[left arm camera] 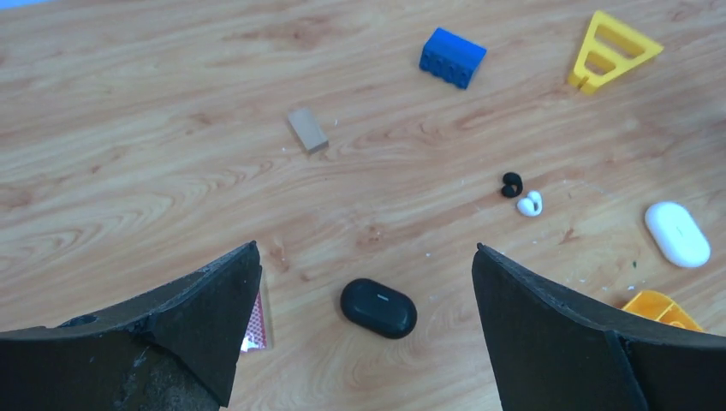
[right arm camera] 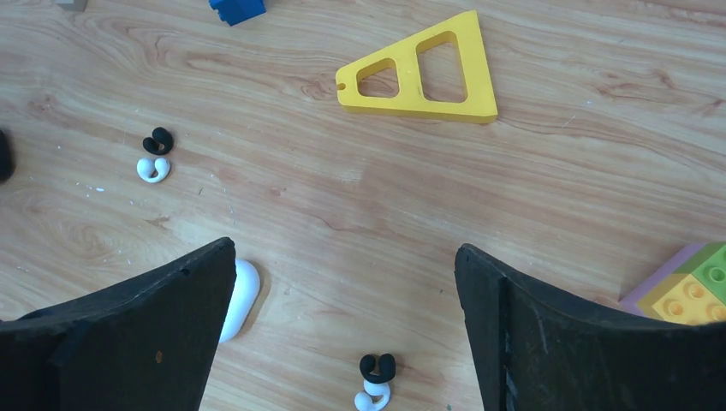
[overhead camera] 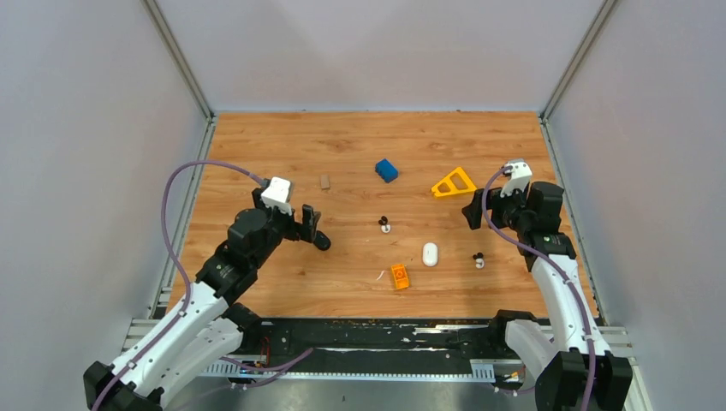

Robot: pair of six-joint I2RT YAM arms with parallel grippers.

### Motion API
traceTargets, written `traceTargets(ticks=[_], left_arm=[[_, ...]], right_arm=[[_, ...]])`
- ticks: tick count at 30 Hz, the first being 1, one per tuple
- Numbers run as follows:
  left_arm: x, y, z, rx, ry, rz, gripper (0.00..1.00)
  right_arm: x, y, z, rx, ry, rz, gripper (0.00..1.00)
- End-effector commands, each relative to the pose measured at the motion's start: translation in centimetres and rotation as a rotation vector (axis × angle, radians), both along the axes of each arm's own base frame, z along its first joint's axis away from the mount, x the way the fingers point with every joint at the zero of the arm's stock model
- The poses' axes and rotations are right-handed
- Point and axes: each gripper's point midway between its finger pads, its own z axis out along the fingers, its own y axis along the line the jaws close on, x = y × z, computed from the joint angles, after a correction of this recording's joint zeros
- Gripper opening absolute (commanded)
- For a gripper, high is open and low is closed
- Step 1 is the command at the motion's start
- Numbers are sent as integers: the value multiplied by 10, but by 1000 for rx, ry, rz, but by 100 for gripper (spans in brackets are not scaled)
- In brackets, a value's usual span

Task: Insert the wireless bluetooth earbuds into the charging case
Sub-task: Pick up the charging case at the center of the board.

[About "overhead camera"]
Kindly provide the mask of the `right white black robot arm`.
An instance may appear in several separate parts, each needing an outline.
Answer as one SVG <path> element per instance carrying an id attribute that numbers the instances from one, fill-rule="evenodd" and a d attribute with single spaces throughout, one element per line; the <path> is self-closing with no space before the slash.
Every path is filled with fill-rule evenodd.
<path id="1" fill-rule="evenodd" d="M 574 245 L 560 230 L 563 194 L 549 182 L 510 195 L 479 188 L 462 209 L 471 229 L 489 223 L 496 232 L 509 228 L 517 234 L 515 243 L 544 297 L 552 328 L 547 337 L 530 312 L 500 310 L 489 345 L 500 357 L 521 358 L 535 379 L 539 410 L 622 410 L 633 369 L 614 355 L 586 304 Z"/>

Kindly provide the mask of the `white earbud charging case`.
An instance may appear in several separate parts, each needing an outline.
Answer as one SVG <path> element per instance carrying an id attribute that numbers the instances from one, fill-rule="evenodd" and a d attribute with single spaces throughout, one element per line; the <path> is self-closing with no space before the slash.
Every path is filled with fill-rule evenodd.
<path id="1" fill-rule="evenodd" d="M 427 242 L 422 247 L 422 263 L 427 267 L 436 266 L 439 261 L 439 248 L 436 243 Z"/>

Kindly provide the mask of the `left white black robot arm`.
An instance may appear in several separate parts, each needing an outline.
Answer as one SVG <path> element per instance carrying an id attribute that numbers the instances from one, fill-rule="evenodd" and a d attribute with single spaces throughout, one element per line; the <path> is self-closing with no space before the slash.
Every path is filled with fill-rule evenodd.
<path id="1" fill-rule="evenodd" d="M 260 317 L 239 302 L 259 269 L 283 241 L 303 241 L 326 251 L 321 214 L 301 207 L 296 221 L 288 202 L 269 188 L 253 190 L 252 208 L 240 211 L 228 234 L 203 264 L 190 290 L 132 348 L 111 364 L 99 361 L 83 374 L 91 410 L 162 410 L 205 368 L 236 349 L 255 352 L 262 343 Z"/>

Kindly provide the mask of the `white earbud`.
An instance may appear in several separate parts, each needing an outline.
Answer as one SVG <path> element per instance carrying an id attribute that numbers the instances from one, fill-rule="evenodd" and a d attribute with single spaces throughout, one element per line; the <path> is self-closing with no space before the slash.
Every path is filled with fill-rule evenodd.
<path id="1" fill-rule="evenodd" d="M 473 255 L 475 267 L 477 269 L 483 269 L 485 267 L 484 255 L 482 253 L 476 253 Z"/>
<path id="2" fill-rule="evenodd" d="M 390 225 L 390 223 L 389 223 L 389 220 L 388 220 L 388 218 L 387 218 L 386 216 L 382 216 L 382 217 L 381 217 L 381 218 L 380 218 L 380 219 L 378 220 L 378 224 L 379 224 L 379 226 L 380 226 L 380 230 L 381 230 L 381 231 L 382 231 L 383 233 L 385 233 L 385 234 L 388 234 L 388 233 L 390 233 L 390 231 L 391 231 L 391 225 Z"/>

